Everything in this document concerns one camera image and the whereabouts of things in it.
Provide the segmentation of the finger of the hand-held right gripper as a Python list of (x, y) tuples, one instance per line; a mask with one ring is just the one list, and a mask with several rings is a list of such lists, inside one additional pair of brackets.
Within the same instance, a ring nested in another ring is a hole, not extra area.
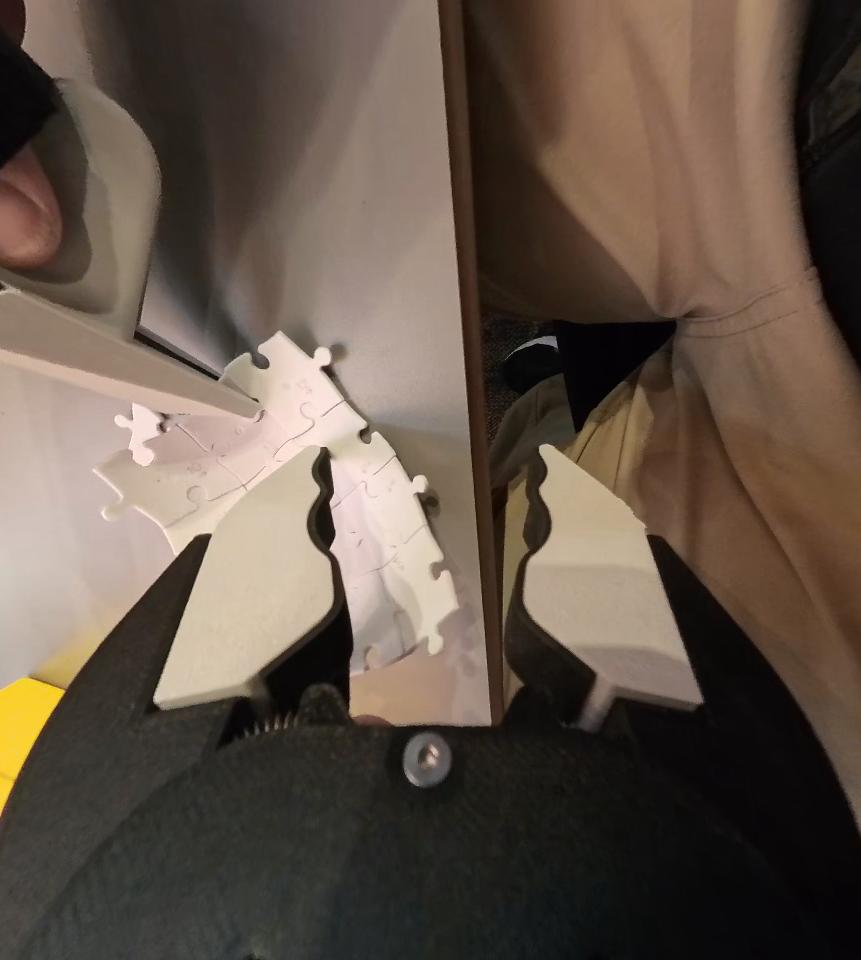
[(161, 414), (252, 421), (260, 410), (231, 385), (17, 289), (0, 291), (0, 362)]

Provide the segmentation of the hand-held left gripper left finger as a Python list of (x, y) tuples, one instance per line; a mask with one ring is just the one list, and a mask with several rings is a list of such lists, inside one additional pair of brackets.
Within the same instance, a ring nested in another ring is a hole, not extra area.
[(306, 448), (248, 491), (160, 576), (153, 617), (169, 646), (153, 704), (177, 711), (248, 699), (347, 710), (347, 598), (332, 546), (325, 448)]

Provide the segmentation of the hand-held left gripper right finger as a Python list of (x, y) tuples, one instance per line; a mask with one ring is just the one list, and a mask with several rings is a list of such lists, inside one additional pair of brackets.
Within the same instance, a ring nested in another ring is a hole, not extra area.
[(561, 451), (525, 481), (511, 590), (511, 668), (565, 725), (598, 730), (617, 702), (686, 713), (704, 698), (645, 525)]

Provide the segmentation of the white puzzle ball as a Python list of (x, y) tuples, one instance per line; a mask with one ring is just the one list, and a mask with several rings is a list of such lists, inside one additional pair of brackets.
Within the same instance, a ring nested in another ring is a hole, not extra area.
[(441, 651), (441, 626), (459, 609), (450, 572), (425, 512), (423, 475), (411, 477), (390, 443), (328, 373), (330, 349), (304, 352), (284, 332), (232, 360), (219, 382), (255, 400), (257, 416), (157, 414), (139, 404), (118, 415), (128, 447), (93, 472), (115, 493), (106, 521), (135, 510), (163, 532), (174, 554), (212, 533), (230, 509), (304, 449), (328, 451), (329, 502), (352, 621), (352, 676), (393, 665), (424, 644)]

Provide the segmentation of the person's right hand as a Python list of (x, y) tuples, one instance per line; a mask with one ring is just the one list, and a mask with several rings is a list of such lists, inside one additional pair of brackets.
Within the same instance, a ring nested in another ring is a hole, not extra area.
[(57, 254), (62, 216), (48, 176), (32, 146), (0, 168), (0, 266), (34, 270)]

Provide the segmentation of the black shoe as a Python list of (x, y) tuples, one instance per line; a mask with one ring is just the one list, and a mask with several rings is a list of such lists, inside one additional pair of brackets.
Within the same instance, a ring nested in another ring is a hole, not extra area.
[(543, 333), (515, 346), (499, 367), (503, 386), (517, 396), (563, 372), (560, 346), (554, 333)]

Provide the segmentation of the beige trousers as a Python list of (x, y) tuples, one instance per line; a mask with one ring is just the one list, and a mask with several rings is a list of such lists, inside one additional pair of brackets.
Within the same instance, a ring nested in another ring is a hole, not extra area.
[(804, 2), (469, 2), (481, 293), (675, 320), (568, 456), (667, 541), (814, 726), (861, 831), (861, 374), (797, 186)]

